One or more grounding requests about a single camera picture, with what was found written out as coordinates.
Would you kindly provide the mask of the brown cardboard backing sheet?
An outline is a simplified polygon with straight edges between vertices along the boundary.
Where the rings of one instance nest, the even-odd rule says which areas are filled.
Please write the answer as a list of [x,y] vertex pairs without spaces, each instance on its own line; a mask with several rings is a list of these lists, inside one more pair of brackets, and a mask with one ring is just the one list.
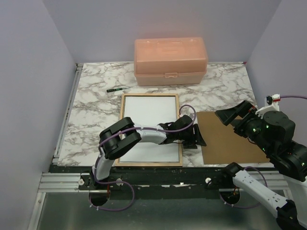
[[204,164],[268,163],[269,159],[246,138],[224,126],[214,112],[198,112],[198,126],[206,146],[202,146]]

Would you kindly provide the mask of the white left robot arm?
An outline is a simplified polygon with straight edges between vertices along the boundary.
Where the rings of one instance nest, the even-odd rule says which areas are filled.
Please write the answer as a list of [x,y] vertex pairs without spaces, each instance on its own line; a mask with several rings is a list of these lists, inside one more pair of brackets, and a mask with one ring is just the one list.
[[106,179],[114,161],[138,143],[166,145],[179,141],[185,149],[207,146],[195,120],[195,117],[183,115],[175,122],[141,126],[135,124],[130,117],[125,117],[114,123],[99,134],[99,155],[92,167],[90,184],[95,189],[102,189],[106,184],[110,184]]

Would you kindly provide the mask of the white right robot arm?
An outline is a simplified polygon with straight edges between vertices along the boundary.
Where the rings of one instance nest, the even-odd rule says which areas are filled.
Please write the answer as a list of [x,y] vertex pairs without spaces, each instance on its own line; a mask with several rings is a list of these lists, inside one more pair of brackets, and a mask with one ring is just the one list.
[[265,153],[275,169],[283,175],[293,199],[282,197],[254,179],[246,169],[231,163],[223,169],[221,183],[249,193],[266,207],[283,230],[307,228],[307,148],[293,141],[295,123],[279,110],[276,100],[266,107],[256,109],[248,101],[215,111],[234,133],[248,138]]

